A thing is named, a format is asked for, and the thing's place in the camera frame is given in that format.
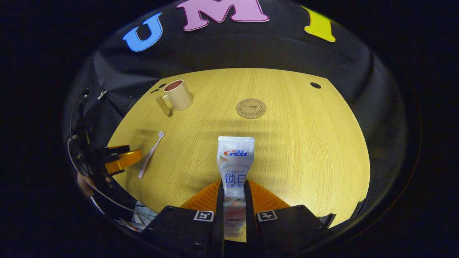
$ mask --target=cork coaster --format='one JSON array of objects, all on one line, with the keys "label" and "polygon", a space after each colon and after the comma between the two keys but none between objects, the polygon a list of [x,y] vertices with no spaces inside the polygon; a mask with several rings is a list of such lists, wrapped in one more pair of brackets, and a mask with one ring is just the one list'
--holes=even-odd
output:
[{"label": "cork coaster", "polygon": [[266,112],[266,106],[261,100],[245,99],[237,104],[236,111],[243,118],[259,118]]}]

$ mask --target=white toothpaste tube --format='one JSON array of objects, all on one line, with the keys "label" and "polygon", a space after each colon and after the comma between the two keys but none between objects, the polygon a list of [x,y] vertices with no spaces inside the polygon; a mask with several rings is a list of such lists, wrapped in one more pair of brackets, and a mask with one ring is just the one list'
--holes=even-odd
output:
[{"label": "white toothpaste tube", "polygon": [[252,137],[218,138],[217,165],[220,169],[224,188],[225,236],[241,235],[246,223],[246,198],[244,182],[253,164],[255,139]]}]

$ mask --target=cup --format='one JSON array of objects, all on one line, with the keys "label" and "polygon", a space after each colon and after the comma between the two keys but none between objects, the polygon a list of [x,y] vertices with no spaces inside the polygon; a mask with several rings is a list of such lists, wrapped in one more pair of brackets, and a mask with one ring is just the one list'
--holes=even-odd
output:
[{"label": "cup", "polygon": [[191,94],[183,80],[176,80],[169,83],[166,87],[164,87],[164,93],[166,94],[164,97],[156,97],[156,102],[158,102],[158,105],[166,115],[171,113],[166,105],[166,100],[170,100],[172,106],[176,110],[187,109],[193,103],[193,98],[191,97]]}]

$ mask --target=table surface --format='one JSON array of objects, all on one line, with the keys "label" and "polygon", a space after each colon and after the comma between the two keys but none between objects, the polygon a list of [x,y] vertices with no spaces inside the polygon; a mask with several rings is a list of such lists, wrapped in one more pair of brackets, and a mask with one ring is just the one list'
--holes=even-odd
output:
[{"label": "table surface", "polygon": [[[164,83],[183,79],[193,104],[166,116],[155,101]],[[321,86],[317,89],[311,82]],[[266,113],[241,117],[237,104],[262,100]],[[228,68],[185,73],[161,79],[131,108],[108,146],[129,145],[145,157],[164,137],[145,175],[143,159],[114,179],[154,212],[180,206],[207,185],[220,180],[216,163],[218,137],[255,138],[255,161],[247,179],[289,205],[304,204],[316,216],[335,213],[331,226],[349,219],[366,197],[369,156],[351,109],[325,78],[262,68]],[[246,241],[245,233],[234,241]]]}]

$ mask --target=letter m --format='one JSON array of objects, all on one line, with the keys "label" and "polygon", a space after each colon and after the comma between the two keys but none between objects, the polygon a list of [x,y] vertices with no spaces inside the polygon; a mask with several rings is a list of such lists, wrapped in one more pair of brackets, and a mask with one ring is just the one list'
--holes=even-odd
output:
[{"label": "letter m", "polygon": [[269,17],[263,14],[258,0],[188,0],[177,6],[183,8],[187,25],[185,31],[203,28],[209,24],[203,20],[201,13],[216,22],[223,22],[231,7],[234,7],[234,14],[231,20],[235,22],[267,22]]}]

